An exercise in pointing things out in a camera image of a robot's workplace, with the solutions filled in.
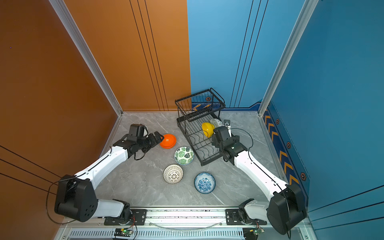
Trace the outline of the orange bowl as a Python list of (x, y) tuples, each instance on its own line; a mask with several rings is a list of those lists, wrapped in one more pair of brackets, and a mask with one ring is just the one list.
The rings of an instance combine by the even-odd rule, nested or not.
[(171, 149), (173, 148), (177, 143), (177, 139), (172, 134), (165, 134), (163, 141), (160, 143), (160, 146), (163, 149)]

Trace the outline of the green geometric pattern bowl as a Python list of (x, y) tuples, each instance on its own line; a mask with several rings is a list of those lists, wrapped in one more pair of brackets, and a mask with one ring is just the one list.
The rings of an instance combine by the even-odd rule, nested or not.
[(223, 126), (223, 122), (215, 118), (210, 119), (210, 123), (214, 126), (214, 128), (219, 128)]

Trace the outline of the yellow bowl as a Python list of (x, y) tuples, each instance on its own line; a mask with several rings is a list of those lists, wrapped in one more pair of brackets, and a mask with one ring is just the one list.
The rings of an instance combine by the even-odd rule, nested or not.
[(207, 122), (202, 123), (202, 130), (207, 138), (210, 138), (214, 134), (214, 129), (215, 127), (213, 124)]

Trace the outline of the green leaf pattern bowl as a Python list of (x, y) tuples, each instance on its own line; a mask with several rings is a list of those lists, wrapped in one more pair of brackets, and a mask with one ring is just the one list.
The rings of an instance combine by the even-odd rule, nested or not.
[(195, 157), (195, 153), (190, 147), (180, 147), (174, 154), (175, 161), (180, 165), (190, 164)]

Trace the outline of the white lattice pattern bowl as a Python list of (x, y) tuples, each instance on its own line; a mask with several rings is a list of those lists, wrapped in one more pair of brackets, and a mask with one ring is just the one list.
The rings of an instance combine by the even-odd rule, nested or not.
[(184, 176), (184, 171), (179, 165), (169, 165), (163, 173), (163, 178), (168, 184), (179, 183)]

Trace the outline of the black wire dish rack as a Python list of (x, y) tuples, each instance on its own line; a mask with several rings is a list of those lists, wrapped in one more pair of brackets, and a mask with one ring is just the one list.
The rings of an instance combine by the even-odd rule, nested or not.
[(178, 110), (177, 124), (187, 139), (201, 166), (208, 165), (222, 157), (219, 148), (212, 144), (202, 128), (203, 123), (212, 119), (220, 120), (220, 113), (225, 105), (221, 95), (210, 88), (175, 100)]

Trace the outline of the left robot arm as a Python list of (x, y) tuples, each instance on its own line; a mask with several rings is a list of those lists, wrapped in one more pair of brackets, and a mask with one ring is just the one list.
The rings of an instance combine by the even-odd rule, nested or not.
[(146, 154), (164, 140), (159, 132), (150, 134), (146, 126), (132, 124), (129, 133), (115, 142), (110, 150), (93, 164), (73, 176), (58, 181), (54, 211), (75, 221), (106, 218), (119, 224), (132, 220), (130, 204), (120, 200), (100, 200), (95, 189), (121, 163), (141, 151)]

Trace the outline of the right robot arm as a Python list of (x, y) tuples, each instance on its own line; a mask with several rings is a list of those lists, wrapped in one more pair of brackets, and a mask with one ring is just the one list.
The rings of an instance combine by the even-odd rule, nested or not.
[(287, 184), (264, 167), (226, 126), (214, 129), (213, 146), (225, 161), (242, 170), (262, 190), (267, 206), (248, 199), (239, 205), (241, 221), (250, 225), (257, 220), (269, 222), (281, 235), (291, 235), (291, 229), (307, 217), (305, 195), (301, 187)]

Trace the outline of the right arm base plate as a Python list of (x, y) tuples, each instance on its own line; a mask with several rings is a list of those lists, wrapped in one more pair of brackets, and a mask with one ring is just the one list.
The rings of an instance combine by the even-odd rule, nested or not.
[(240, 209), (226, 209), (227, 225), (267, 225), (267, 221), (259, 219), (251, 219), (244, 210)]

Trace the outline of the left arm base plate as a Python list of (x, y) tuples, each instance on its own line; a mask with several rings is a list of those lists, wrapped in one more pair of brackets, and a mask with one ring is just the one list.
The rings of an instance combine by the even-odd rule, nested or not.
[(128, 217), (106, 217), (104, 221), (105, 226), (143, 226), (147, 217), (146, 209), (131, 209)]

